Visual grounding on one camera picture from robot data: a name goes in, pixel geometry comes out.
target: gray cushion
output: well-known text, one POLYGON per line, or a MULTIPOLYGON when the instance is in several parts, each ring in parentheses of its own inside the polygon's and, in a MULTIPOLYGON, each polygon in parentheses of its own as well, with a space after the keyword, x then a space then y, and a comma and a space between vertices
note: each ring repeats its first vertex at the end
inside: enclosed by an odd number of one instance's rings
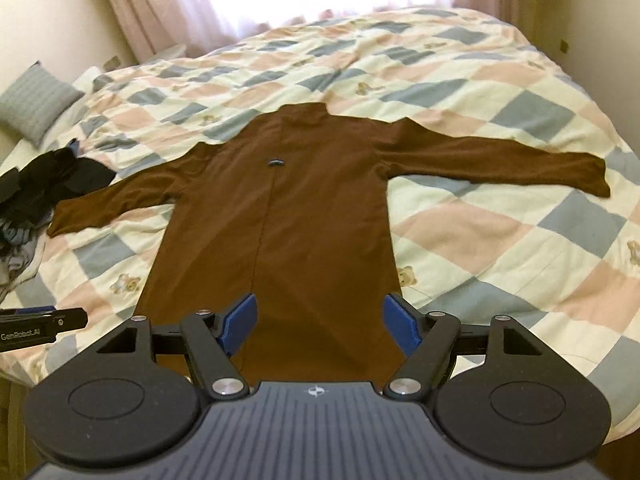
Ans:
POLYGON ((38 62, 0 95, 0 123, 7 124, 37 147, 60 114, 83 95, 52 76, 38 62))

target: bedspread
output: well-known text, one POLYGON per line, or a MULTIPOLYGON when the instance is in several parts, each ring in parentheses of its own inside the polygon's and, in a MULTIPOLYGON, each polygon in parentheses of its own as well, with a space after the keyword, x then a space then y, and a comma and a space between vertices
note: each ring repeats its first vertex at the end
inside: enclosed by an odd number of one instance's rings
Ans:
MULTIPOLYGON (((610 199, 563 186, 395 178, 390 225, 402 293, 416 308, 466 323, 515 317, 603 391, 610 439, 640 424, 640 374, 629 369, 640 361, 640 162, 516 28, 466 9, 381 12, 278 28, 198 59, 101 75, 94 86, 69 135, 117 180, 302 102, 604 158, 610 199)), ((82 306, 89 323, 0 354, 0 369, 36 383, 129 318, 171 213, 169 204, 138 209, 47 239, 38 272, 2 307, 82 306)), ((456 372, 480 362, 460 358, 456 372)))

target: brown coat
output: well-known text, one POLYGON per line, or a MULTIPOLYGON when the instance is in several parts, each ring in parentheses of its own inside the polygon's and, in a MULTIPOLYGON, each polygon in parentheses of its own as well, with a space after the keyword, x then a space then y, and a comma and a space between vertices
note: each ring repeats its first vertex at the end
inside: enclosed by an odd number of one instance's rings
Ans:
POLYGON ((101 227, 133 208, 175 200, 136 308, 175 323, 245 293, 258 324, 235 357, 258 380, 382 384, 403 356, 382 324, 399 292, 386 184, 402 174, 472 182, 561 184, 609 196, 605 164, 514 140, 448 137, 403 119, 332 116, 323 104, 256 117, 225 144, 56 208, 49 235, 101 227))

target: electrical outlet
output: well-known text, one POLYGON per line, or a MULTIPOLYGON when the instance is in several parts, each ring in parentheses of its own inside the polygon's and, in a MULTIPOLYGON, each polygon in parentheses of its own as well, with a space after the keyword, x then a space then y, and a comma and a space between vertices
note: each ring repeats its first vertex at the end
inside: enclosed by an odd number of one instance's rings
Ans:
POLYGON ((112 70, 117 70, 122 66, 122 62, 118 56, 113 56, 110 60, 108 60, 102 68, 105 72, 111 72, 112 70))

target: silver bolt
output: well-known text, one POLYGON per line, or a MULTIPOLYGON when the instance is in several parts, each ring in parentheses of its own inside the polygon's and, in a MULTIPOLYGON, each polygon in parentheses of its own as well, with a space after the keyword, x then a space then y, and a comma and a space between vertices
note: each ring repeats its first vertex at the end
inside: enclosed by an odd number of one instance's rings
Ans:
POLYGON ((218 379, 211 386, 213 391, 219 395, 233 395, 242 391, 244 383, 233 377, 225 377, 224 379, 218 379))
POLYGON ((389 389, 398 395, 413 395, 418 393, 421 388, 422 385, 418 381, 409 377, 394 379, 389 384, 389 389))

